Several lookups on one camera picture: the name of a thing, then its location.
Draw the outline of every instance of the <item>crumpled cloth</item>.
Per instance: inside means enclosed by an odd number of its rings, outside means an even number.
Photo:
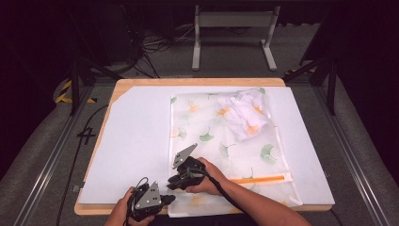
[[[259,135],[266,125],[273,123],[264,94],[258,89],[219,94],[217,101],[218,114],[223,115],[240,141]]]

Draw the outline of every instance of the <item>white paper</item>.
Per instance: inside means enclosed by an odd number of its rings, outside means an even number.
[[[134,87],[112,104],[102,140],[78,203],[116,203],[142,177],[167,193],[170,96],[243,87]],[[267,88],[271,112],[304,204],[333,204],[306,127],[289,88]]]

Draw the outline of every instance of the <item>person's right hand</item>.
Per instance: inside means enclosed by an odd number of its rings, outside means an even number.
[[[205,170],[209,173],[209,175],[215,178],[219,183],[222,184],[226,181],[229,181],[217,166],[202,157],[198,158],[198,160],[205,165]],[[199,185],[188,186],[185,191],[188,193],[207,192],[211,195],[221,195],[214,184],[206,176]]]

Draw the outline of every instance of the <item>metal frame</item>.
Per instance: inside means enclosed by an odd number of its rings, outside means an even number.
[[[196,6],[192,70],[198,71],[200,69],[200,27],[256,26],[268,27],[267,37],[265,40],[261,40],[261,45],[270,71],[275,71],[277,66],[270,51],[270,42],[278,17],[279,7],[275,7],[274,11],[261,12],[200,12],[200,7]]]

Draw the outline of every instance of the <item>floor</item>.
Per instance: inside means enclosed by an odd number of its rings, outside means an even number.
[[[202,35],[198,72],[191,71],[192,35],[164,52],[150,54],[160,77],[283,77],[297,69],[311,41],[316,25],[277,27],[271,50],[278,69],[270,72],[259,44],[261,30],[250,28],[244,34],[226,29],[211,29]],[[143,61],[138,64],[149,74]],[[132,69],[122,76],[146,77]],[[299,110],[317,152],[336,204],[333,212],[301,212],[313,225],[399,225],[399,188],[382,164],[356,109],[338,80],[336,116],[326,110],[326,84],[311,87],[305,74],[287,84],[295,95]],[[101,225],[107,216],[83,217],[73,211],[88,168],[96,137],[81,144],[78,136],[85,124],[98,135],[115,81],[98,77],[93,88],[81,88],[84,97],[95,104],[84,104],[70,117],[71,104],[58,103],[25,143],[8,174],[0,182],[1,225]],[[65,202],[61,207],[68,180]],[[244,217],[236,222],[243,222]],[[224,218],[205,218],[201,225],[217,224]],[[198,221],[157,217],[152,225],[197,225]]]

